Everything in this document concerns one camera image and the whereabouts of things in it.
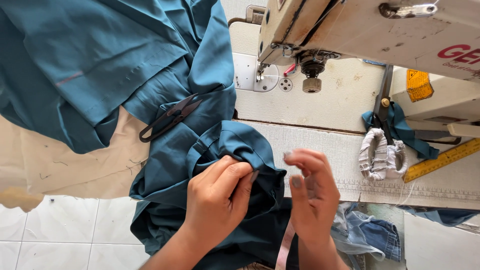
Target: screw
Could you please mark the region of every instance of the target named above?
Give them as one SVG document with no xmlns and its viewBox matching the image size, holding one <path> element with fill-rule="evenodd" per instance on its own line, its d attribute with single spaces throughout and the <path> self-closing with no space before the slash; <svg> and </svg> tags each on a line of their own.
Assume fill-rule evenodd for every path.
<svg viewBox="0 0 480 270">
<path fill-rule="evenodd" d="M 390 101 L 387 98 L 382 99 L 382 105 L 384 107 L 388 107 L 390 105 Z"/>
</svg>

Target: thread snips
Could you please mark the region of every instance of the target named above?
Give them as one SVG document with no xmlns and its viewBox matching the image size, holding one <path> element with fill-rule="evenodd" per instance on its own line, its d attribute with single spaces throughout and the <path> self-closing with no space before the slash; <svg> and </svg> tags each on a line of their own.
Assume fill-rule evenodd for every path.
<svg viewBox="0 0 480 270">
<path fill-rule="evenodd" d="M 144 128 L 140 133 L 140 141 L 144 143 L 148 143 L 151 140 L 157 138 L 158 136 L 162 135 L 165 133 L 167 130 L 169 130 L 171 127 L 175 126 L 176 124 L 180 123 L 187 117 L 194 109 L 198 107 L 198 105 L 203 101 L 203 99 L 196 101 L 194 103 L 190 103 L 190 101 L 197 95 L 197 93 L 185 98 L 184 100 L 180 101 L 179 103 L 175 104 L 172 108 L 168 109 L 162 116 L 157 118 L 153 123 L 148 125 L 146 128 Z M 175 116 L 173 121 L 159 130 L 156 133 L 151 134 L 149 137 L 144 138 L 144 135 L 152 129 L 154 126 L 158 125 L 162 121 L 164 121 L 167 117 L 170 116 Z"/>
</svg>

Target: wooden ruler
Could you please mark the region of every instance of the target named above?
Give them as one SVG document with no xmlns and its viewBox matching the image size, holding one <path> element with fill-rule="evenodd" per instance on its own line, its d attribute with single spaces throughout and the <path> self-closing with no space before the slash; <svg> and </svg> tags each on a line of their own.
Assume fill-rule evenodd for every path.
<svg viewBox="0 0 480 270">
<path fill-rule="evenodd" d="M 452 162 L 460 160 L 480 150 L 480 138 L 467 141 L 438 155 L 436 160 L 425 160 L 411 166 L 405 175 L 405 183 L 431 173 Z"/>
</svg>

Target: yellow sticker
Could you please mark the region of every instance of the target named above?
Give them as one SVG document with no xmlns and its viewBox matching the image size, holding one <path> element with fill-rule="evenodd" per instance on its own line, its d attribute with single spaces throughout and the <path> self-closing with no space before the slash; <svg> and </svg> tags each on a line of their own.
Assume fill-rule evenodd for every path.
<svg viewBox="0 0 480 270">
<path fill-rule="evenodd" d="M 428 79 L 428 73 L 414 69 L 407 70 L 407 93 L 412 102 L 429 98 L 433 88 Z"/>
</svg>

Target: white tile floor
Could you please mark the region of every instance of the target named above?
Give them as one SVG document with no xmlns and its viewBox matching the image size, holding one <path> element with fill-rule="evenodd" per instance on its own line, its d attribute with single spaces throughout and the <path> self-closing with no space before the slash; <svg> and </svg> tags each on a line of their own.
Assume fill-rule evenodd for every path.
<svg viewBox="0 0 480 270">
<path fill-rule="evenodd" d="M 45 196 L 29 213 L 0 205 L 0 270 L 136 270 L 149 256 L 130 232 L 135 205 L 69 196 Z"/>
</svg>

